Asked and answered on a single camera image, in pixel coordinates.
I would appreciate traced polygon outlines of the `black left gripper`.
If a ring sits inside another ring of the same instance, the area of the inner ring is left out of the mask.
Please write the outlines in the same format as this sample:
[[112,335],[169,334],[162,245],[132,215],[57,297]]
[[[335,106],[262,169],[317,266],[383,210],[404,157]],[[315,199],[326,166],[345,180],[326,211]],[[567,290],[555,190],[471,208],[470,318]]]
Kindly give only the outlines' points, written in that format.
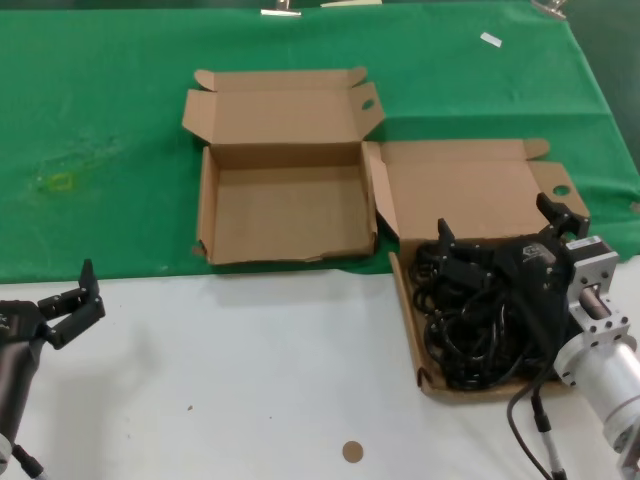
[[93,263],[83,263],[78,287],[40,300],[1,302],[1,350],[30,347],[45,340],[60,350],[106,315]]

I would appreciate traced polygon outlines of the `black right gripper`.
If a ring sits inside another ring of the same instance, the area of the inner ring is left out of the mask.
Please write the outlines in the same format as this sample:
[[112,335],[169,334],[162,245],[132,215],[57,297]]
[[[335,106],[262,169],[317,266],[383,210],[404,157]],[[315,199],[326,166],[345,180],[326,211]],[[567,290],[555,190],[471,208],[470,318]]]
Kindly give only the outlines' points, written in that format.
[[[536,207],[547,220],[538,233],[500,240],[492,266],[500,295],[516,309],[537,348],[553,359],[565,341],[570,268],[562,241],[586,238],[591,221],[545,193]],[[491,253],[479,244],[458,243],[444,218],[437,221],[437,294],[467,296],[492,287]]]

